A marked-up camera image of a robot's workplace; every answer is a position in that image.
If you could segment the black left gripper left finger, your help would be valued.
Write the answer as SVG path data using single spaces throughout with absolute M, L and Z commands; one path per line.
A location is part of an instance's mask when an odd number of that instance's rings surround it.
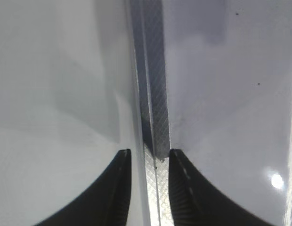
M 103 173 L 40 226 L 124 226 L 131 199 L 131 150 L 119 150 Z

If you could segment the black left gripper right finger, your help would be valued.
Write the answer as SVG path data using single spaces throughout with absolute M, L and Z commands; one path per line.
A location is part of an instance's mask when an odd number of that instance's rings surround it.
M 168 195 L 176 226 L 267 226 L 214 187 L 180 149 L 169 152 Z

